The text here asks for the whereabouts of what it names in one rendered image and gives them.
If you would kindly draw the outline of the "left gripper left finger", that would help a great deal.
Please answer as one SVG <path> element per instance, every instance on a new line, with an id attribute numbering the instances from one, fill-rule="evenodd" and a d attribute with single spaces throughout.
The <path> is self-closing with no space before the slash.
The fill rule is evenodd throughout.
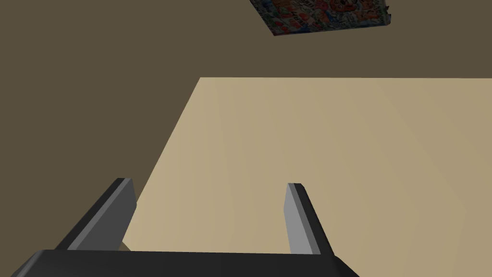
<path id="1" fill-rule="evenodd" d="M 136 206 L 133 180 L 115 179 L 55 249 L 119 250 Z"/>

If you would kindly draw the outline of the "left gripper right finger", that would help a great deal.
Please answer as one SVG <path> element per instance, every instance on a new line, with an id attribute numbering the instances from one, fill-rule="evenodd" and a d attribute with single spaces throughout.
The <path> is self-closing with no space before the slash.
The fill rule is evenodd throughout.
<path id="1" fill-rule="evenodd" d="M 291 254 L 334 255 L 307 191 L 301 183 L 287 184 L 283 212 Z"/>

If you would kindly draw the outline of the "colourful wall picture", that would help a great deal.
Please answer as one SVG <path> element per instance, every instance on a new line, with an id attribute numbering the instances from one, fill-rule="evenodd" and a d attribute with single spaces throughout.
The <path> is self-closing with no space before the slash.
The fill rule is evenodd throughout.
<path id="1" fill-rule="evenodd" d="M 250 0 L 274 36 L 387 26 L 385 0 Z"/>

